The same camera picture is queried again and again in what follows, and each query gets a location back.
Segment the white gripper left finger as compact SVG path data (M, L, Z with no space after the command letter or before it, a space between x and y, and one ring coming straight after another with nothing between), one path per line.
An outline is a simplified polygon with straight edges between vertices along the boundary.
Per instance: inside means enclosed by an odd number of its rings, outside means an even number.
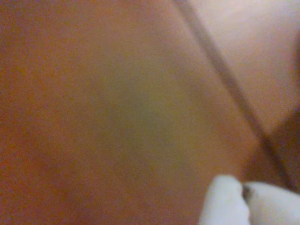
M242 184L229 175L216 176L205 195L200 225L248 225L249 208Z

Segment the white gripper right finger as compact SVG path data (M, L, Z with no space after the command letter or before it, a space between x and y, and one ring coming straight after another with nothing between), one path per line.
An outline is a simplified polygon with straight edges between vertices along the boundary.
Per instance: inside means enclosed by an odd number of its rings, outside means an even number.
M249 208L252 225L298 225L300 195L284 188L260 182L243 185L243 198Z

